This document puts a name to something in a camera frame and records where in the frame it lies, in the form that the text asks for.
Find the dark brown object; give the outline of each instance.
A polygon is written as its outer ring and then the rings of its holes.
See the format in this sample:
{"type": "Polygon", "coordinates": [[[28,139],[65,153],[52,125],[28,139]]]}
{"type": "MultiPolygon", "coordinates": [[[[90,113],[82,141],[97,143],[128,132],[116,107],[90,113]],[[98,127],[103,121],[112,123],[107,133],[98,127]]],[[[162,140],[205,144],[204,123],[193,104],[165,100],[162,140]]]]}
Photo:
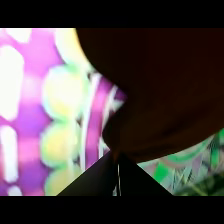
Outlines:
{"type": "Polygon", "coordinates": [[[135,162],[197,144],[224,126],[224,29],[77,29],[92,65],[128,95],[103,133],[135,162]]]}

